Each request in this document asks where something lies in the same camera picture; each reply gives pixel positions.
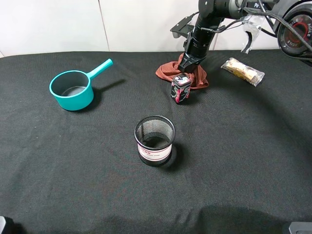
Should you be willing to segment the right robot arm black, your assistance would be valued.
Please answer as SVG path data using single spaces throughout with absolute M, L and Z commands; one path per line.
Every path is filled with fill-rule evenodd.
M 200 0 L 198 18 L 183 18 L 172 29 L 174 38 L 183 36 L 184 53 L 178 70 L 191 73 L 206 58 L 215 34 L 229 29 L 220 26 L 224 19 L 243 22 L 247 15 L 264 16 L 287 56 L 307 65 L 312 64 L 312 2 L 310 0 Z

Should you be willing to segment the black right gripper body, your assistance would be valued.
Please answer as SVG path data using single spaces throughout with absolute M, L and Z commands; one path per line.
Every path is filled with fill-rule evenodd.
M 195 24 L 194 29 L 191 34 L 189 34 L 186 45 L 184 46 L 184 60 L 194 59 L 201 61 L 205 59 L 215 33 L 202 28 L 215 30 L 216 25 L 210 23 Z

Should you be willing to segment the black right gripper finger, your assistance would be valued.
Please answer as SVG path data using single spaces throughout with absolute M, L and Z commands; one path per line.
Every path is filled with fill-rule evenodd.
M 187 73 L 193 73 L 194 70 L 199 66 L 199 62 L 195 63 L 195 62 L 188 62 L 187 66 L 186 66 L 186 72 Z
M 192 71 L 193 63 L 191 58 L 182 57 L 181 61 L 178 64 L 179 71 Z

